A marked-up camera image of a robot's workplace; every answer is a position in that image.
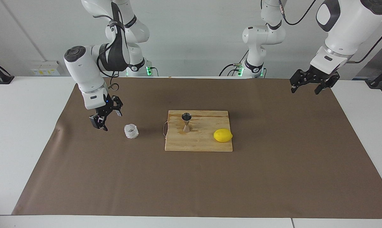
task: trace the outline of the jigger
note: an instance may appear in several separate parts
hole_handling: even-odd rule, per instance
[[[183,120],[184,123],[185,123],[185,127],[184,127],[184,132],[185,132],[185,133],[188,133],[188,132],[191,131],[191,130],[190,130],[190,127],[188,126],[188,124],[189,124],[191,118],[192,118],[191,114],[189,114],[189,113],[187,113],[187,112],[184,113],[184,114],[182,114],[182,120]]]

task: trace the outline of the white robotic arm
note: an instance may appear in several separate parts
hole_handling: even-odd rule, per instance
[[[97,112],[90,116],[92,124],[98,129],[103,128],[107,131],[105,126],[107,116],[113,110],[121,116],[120,109],[123,104],[119,97],[109,95],[108,87],[100,72],[124,71],[130,66],[130,55],[134,52],[133,45],[129,45],[131,49],[129,51],[126,34],[129,34],[131,42],[146,42],[149,30],[137,20],[129,0],[81,0],[81,3],[93,17],[101,17],[108,21],[105,33],[111,43],[75,46],[65,53],[64,59],[68,71],[81,90],[85,107],[95,109]]]
[[[292,93],[308,83],[320,83],[316,94],[334,86],[340,78],[337,69],[382,23],[382,0],[325,0],[316,20],[328,36],[310,62],[309,70],[298,69],[290,79]]]
[[[243,31],[243,42],[249,48],[248,56],[242,63],[243,76],[256,78],[261,73],[266,56],[262,45],[282,43],[285,39],[278,0],[264,0],[261,17],[266,22],[265,26],[250,26]]]

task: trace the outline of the table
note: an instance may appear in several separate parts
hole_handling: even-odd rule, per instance
[[[70,77],[17,77],[10,85],[0,85],[0,215],[12,212],[74,84]],[[382,92],[369,89],[361,81],[339,81],[333,92],[382,177]],[[382,227],[382,219],[0,216],[0,227],[12,224],[22,227],[33,224],[49,227],[61,224],[67,227],[98,227],[99,224],[111,227],[149,227],[150,224],[154,227],[208,227],[210,224],[221,227]]]

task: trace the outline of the white wall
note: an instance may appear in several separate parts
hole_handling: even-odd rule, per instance
[[[357,77],[376,78],[382,73],[382,50],[357,74]]]
[[[296,69],[306,70],[327,34],[317,25],[319,0],[297,26],[284,24],[287,37],[279,45],[267,45],[268,78],[290,78]],[[32,43],[13,21],[6,7],[47,60],[62,62],[75,45],[107,43],[105,24],[85,11],[80,0],[0,0],[0,65],[15,75],[29,75],[33,60],[42,60]],[[227,64],[238,62],[247,47],[241,34],[260,19],[259,0],[132,0],[133,10],[150,29],[150,40],[140,44],[143,54],[161,76],[218,75]],[[298,20],[311,0],[290,0],[286,16]],[[361,59],[382,34],[382,25],[353,57]],[[367,58],[370,60],[381,44]],[[367,61],[340,69],[351,79]]]

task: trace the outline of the brown paper mat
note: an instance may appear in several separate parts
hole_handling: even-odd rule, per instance
[[[115,82],[123,117],[112,113],[108,132],[92,127],[75,87],[13,215],[382,218],[382,179],[330,89],[292,95],[285,79]],[[228,110],[234,152],[164,151],[168,110]]]

